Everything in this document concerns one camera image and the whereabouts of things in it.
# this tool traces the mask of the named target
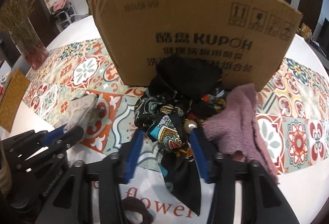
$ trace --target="cardboard box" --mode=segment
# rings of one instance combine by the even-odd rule
[[[223,69],[227,89],[260,91],[277,71],[302,14],[283,0],[88,0],[121,76],[147,86],[170,54]]]
[[[0,126],[8,132],[12,130],[17,110],[30,84],[18,69],[11,73],[13,75],[0,104]]]
[[[303,23],[298,34],[302,36],[304,40],[309,41],[312,36],[312,30],[310,27]]]

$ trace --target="pearl bead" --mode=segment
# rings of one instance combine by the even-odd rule
[[[184,130],[187,134],[190,134],[191,131],[195,128],[197,128],[198,125],[196,124],[195,121],[193,120],[187,120],[185,123],[184,123]]]

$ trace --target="tile pattern tablecloth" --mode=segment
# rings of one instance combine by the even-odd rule
[[[131,139],[134,104],[144,88],[123,84],[101,39],[50,51],[42,67],[27,77],[31,84],[23,101],[51,125],[73,98],[85,92],[100,95],[82,142],[89,148],[108,155]],[[329,157],[328,93],[323,76],[288,58],[259,92],[260,132],[280,174]],[[160,160],[158,144],[145,138],[138,166],[160,172]]]

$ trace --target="cabinet door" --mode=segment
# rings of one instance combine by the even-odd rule
[[[304,23],[312,32],[315,30],[320,16],[323,0],[300,0],[298,10],[304,14],[301,24]]]
[[[33,11],[29,15],[29,20],[45,47],[59,34],[44,0],[34,0]]]

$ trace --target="pink fleece cloth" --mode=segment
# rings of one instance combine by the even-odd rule
[[[66,4],[66,0],[57,0],[54,3],[54,8],[53,8],[54,12],[63,9],[65,7],[65,4]]]
[[[238,86],[226,99],[226,108],[203,123],[207,139],[213,141],[221,153],[240,151],[242,161],[257,160],[278,184],[277,168],[267,151],[256,120],[257,93],[254,84]]]

